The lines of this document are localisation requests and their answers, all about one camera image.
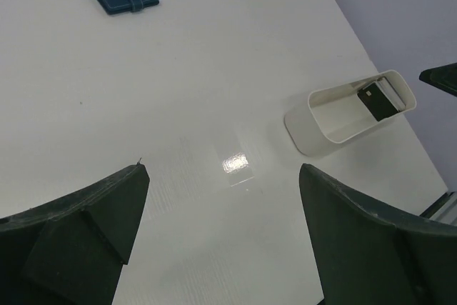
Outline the black credit card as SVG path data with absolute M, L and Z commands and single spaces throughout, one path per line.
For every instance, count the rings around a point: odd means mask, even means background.
M 378 81 L 373 81 L 359 89 L 357 96 L 377 121 L 382 121 L 399 113 L 399 110 L 383 92 Z

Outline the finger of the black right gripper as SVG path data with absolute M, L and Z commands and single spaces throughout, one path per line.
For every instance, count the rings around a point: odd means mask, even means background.
M 457 64 L 422 71 L 419 80 L 457 97 Z

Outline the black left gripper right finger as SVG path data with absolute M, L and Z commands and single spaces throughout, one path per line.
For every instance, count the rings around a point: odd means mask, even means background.
M 322 304 L 455 304 L 456 227 L 361 193 L 311 164 L 299 189 Z

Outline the white plastic card tray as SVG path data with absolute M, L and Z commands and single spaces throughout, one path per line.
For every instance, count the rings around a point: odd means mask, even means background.
M 358 98 L 357 91 L 382 76 L 397 90 L 406 109 L 377 121 Z M 406 80 L 397 71 L 388 70 L 305 93 L 304 98 L 286 112 L 284 123 L 293 143 L 302 154 L 310 157 L 325 156 L 414 110 L 416 106 L 416 97 Z

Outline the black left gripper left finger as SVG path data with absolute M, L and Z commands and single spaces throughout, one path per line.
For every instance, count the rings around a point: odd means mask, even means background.
M 111 304 L 149 188 L 143 164 L 1 219 L 2 304 Z

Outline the aluminium frame rail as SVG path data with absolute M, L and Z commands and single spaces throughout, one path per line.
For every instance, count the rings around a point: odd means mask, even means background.
M 437 201 L 430 205 L 421 217 L 443 224 L 456 226 L 457 222 L 457 194 L 446 192 Z

